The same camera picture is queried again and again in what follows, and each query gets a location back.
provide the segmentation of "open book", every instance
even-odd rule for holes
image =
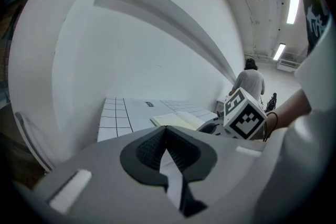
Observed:
[[[175,112],[161,116],[154,116],[151,118],[151,121],[155,124],[155,126],[172,125],[191,130],[196,130],[204,123],[204,121],[188,112]]]

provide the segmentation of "white table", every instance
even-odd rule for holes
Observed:
[[[154,116],[189,112],[206,122],[217,115],[188,101],[106,98],[101,113],[97,142],[154,127]]]

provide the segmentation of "white curved wall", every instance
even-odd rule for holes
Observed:
[[[228,79],[203,51],[141,17],[95,0],[28,1],[12,45],[10,94],[14,111],[42,130],[34,135],[53,164],[94,141],[107,95],[188,99],[212,109],[231,89],[244,54],[226,0],[171,1],[218,46]]]

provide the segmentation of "person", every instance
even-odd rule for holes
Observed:
[[[335,1],[336,0],[303,0],[303,7],[307,19],[308,55],[322,36],[329,17],[331,14],[336,13],[334,9],[336,5],[333,5]],[[267,126],[265,137],[269,137],[273,130],[288,127],[295,119],[310,112],[311,106],[309,101],[304,91],[300,89],[280,107],[269,112],[265,124]],[[263,138],[262,131],[257,132],[253,137],[253,139]]]
[[[275,93],[273,93],[273,96],[271,97],[271,100],[269,100],[269,102],[267,103],[265,113],[275,109],[276,105],[277,105],[277,93],[275,92]]]
[[[260,103],[260,95],[263,95],[265,92],[265,80],[263,74],[258,71],[258,67],[252,58],[246,60],[245,69],[236,79],[229,96],[234,94],[239,87],[242,87]]]

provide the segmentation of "white ceiling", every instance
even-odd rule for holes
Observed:
[[[289,1],[228,0],[237,20],[245,54],[255,58],[271,58],[279,43],[285,43],[282,59],[304,60],[308,40],[303,3],[300,0],[295,23],[288,25]]]

